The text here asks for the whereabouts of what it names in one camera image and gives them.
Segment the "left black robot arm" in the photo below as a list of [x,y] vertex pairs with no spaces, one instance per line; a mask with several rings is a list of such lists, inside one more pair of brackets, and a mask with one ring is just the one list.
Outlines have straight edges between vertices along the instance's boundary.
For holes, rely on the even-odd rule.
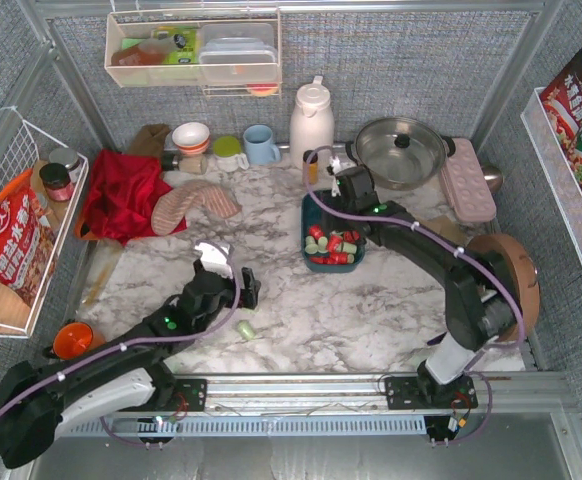
[[222,324],[223,309],[254,309],[261,283],[245,267],[224,278],[195,262],[195,275],[126,333],[72,360],[42,367],[21,361],[0,381],[0,457],[8,469],[41,456],[82,421],[135,408],[160,408],[175,391],[165,360]]

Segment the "striped pink brown towel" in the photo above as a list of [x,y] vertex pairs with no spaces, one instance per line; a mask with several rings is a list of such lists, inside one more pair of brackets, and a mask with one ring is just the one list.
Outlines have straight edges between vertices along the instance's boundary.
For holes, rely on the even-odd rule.
[[162,195],[151,215],[151,228],[157,236],[174,233],[186,214],[196,208],[206,209],[217,217],[228,219],[239,214],[241,205],[222,186],[191,180]]

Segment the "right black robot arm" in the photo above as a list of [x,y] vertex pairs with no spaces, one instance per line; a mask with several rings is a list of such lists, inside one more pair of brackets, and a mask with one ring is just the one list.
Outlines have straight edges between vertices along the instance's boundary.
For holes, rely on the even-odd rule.
[[521,301],[502,254],[476,253],[452,243],[418,222],[404,207],[382,203],[362,166],[334,174],[340,210],[329,214],[348,222],[363,238],[394,251],[432,276],[445,292],[447,333],[418,368],[418,386],[433,395],[458,379],[486,347],[512,329],[526,336]]

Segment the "teal plastic storage basket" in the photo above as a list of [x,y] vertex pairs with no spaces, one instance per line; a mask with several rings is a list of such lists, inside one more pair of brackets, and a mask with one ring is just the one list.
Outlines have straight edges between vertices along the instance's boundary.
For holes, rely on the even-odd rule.
[[[315,255],[307,255],[304,251],[305,239],[312,237],[308,230],[313,225],[319,225],[324,232],[324,236],[315,240],[319,245],[319,252]],[[346,225],[344,220],[339,220],[335,216],[326,213],[314,199],[306,194],[302,200],[300,213],[300,240],[301,240],[301,254],[307,268],[314,273],[323,274],[344,274],[353,272],[358,265],[361,264],[365,256],[365,241],[361,235]],[[354,255],[355,261],[347,265],[331,265],[315,264],[309,260],[311,256],[329,257],[330,252],[327,251],[327,242],[331,235],[339,235],[343,238],[343,242],[354,243],[358,246],[358,251]]]

